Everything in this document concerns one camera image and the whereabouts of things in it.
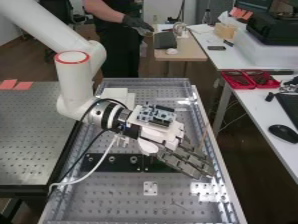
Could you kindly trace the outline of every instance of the red case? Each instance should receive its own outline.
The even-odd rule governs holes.
[[[266,83],[260,84],[255,79],[256,75],[248,74],[249,72],[262,73],[261,75],[259,75],[259,78],[262,77],[264,79],[266,79]],[[272,77],[272,75],[266,71],[262,71],[262,70],[244,70],[244,73],[253,80],[257,88],[260,88],[260,89],[276,89],[276,88],[281,87],[281,83]]]
[[[223,78],[227,80],[227,82],[231,84],[231,87],[233,89],[255,89],[256,88],[256,82],[251,79],[251,77],[240,70],[233,71],[223,71],[221,72]],[[248,82],[248,85],[243,84],[240,81],[237,81],[237,77],[241,77]]]

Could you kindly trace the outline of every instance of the white box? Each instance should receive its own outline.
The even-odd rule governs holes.
[[[298,46],[265,45],[247,30],[237,31],[235,47],[248,60],[259,66],[298,68]]]

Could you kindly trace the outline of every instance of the screw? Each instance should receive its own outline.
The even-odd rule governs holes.
[[[111,157],[110,157],[110,162],[111,162],[111,163],[115,163],[115,160],[116,160],[115,156],[111,156]]]
[[[136,164],[136,163],[137,163],[137,156],[132,156],[132,157],[131,157],[131,163],[132,163],[132,164]]]

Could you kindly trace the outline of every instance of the red box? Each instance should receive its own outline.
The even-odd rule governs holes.
[[[256,82],[249,78],[249,76],[240,70],[223,71],[223,78],[231,84],[233,89],[255,89]]]
[[[262,70],[244,70],[244,73],[251,77],[260,89],[280,88],[281,83],[272,77],[272,75]]]

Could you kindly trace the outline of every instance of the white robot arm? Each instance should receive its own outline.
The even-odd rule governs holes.
[[[99,100],[92,92],[92,78],[107,58],[103,45],[87,41],[35,0],[0,0],[0,13],[58,52],[55,64],[62,87],[58,111],[80,120]],[[173,109],[145,105],[131,111],[106,101],[95,106],[84,121],[136,139],[143,154],[157,155],[191,177],[213,175],[211,160],[191,146]]]

